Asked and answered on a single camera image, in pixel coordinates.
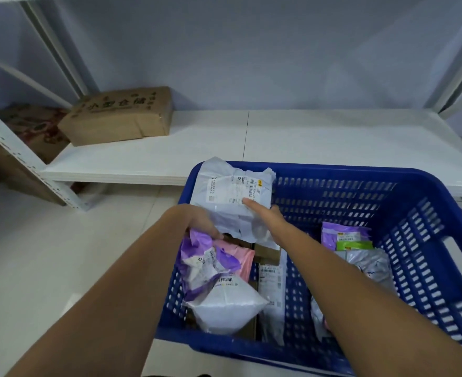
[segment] hand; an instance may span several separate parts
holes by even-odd
[[[271,209],[268,209],[250,198],[244,198],[243,204],[264,221],[271,232],[273,240],[284,248],[281,237],[287,222],[283,218],[278,205],[271,205]]]
[[[184,212],[184,214],[186,214],[186,217],[189,219],[188,228],[195,229],[201,233],[206,233],[213,239],[224,238],[210,220],[210,215],[205,209],[188,203],[176,205],[172,209],[180,209]]]

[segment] forearm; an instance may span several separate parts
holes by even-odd
[[[188,224],[184,209],[169,209],[8,376],[139,376]]]
[[[294,226],[280,233],[357,375],[462,374],[462,347],[394,293]]]

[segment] white tile floor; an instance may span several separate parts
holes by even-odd
[[[177,203],[181,187],[101,185],[86,213],[0,185],[0,376],[84,294],[140,233]],[[142,375],[308,376],[155,340]]]

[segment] blue plastic basket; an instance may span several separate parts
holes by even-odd
[[[462,345],[462,275],[443,244],[453,237],[462,251],[462,211],[438,179],[404,168],[229,164],[252,171],[271,167],[277,174],[272,203],[308,234],[322,221],[372,228],[375,246],[390,256],[400,298]],[[200,167],[193,168],[179,203],[190,202]],[[311,294],[290,259],[285,299],[284,347],[185,329],[186,308],[175,268],[156,337],[284,368],[352,374],[335,340],[316,339]]]

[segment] basket handle hole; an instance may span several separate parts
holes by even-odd
[[[462,276],[462,252],[453,237],[445,237],[443,240],[444,246],[447,248],[449,255],[453,259],[454,264],[460,271]]]

